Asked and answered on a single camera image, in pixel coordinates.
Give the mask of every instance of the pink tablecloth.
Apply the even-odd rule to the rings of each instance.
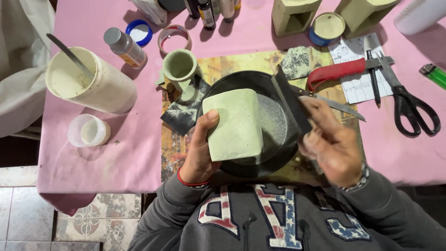
[[[340,0],[325,0],[318,13],[333,11]],[[423,78],[418,69],[425,63],[445,67],[446,30],[437,25],[429,32],[405,38],[393,26],[402,1],[374,29],[386,54],[397,60],[393,67],[400,81],[417,97],[428,102],[444,121],[446,92]],[[187,11],[171,13],[172,24],[190,30],[192,52],[197,58],[223,56],[309,46],[305,35],[277,38],[271,25],[273,1],[243,0],[233,24],[222,23],[214,31],[202,29],[200,20],[189,20]],[[86,109],[47,93],[43,117],[37,189],[58,210],[73,214],[86,206],[96,193],[154,192],[161,184],[161,92],[153,82],[158,78],[162,58],[156,40],[160,28],[151,25],[153,40],[144,48],[149,62],[138,74],[123,67],[124,62],[103,42],[107,28],[124,30],[127,23],[142,18],[125,0],[59,0],[54,34],[68,46],[85,47],[135,78],[138,100],[130,113],[115,116]],[[52,55],[58,49],[52,48]],[[361,134],[368,162],[393,182],[408,184],[446,183],[446,150],[441,148],[446,131],[429,138],[424,133],[411,139],[401,135],[393,120],[392,97],[384,98],[380,110],[373,101],[358,105],[367,118]],[[76,148],[66,138],[69,122],[90,113],[105,119],[112,129],[105,146]]]

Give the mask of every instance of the hoodie sleeve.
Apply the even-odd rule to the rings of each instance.
[[[369,169],[367,182],[357,189],[341,191],[356,210],[359,220],[402,247],[441,250],[446,230],[388,179]]]
[[[142,215],[134,238],[161,228],[182,229],[205,191],[184,185],[175,173],[157,189],[157,197]]]

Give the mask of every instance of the blue tin can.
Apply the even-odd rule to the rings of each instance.
[[[310,27],[310,41],[317,46],[328,46],[345,31],[345,21],[337,13],[325,12],[317,16]]]

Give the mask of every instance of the hand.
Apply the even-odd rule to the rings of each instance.
[[[343,188],[356,186],[362,174],[356,133],[338,122],[326,102],[306,96],[299,98],[316,124],[299,143],[300,152],[316,159],[332,184]]]
[[[197,120],[186,160],[179,171],[180,178],[189,184],[206,182],[221,166],[221,161],[212,162],[207,144],[207,131],[216,126],[220,116],[210,110]]]

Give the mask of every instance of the black pan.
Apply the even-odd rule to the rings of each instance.
[[[261,71],[238,71],[219,79],[204,95],[203,99],[222,92],[249,88],[256,91],[259,98],[264,140],[262,154],[223,161],[220,169],[228,174],[243,178],[265,176],[286,165],[297,151],[297,130],[286,115],[271,77]],[[197,119],[201,115],[203,110],[200,107]]]

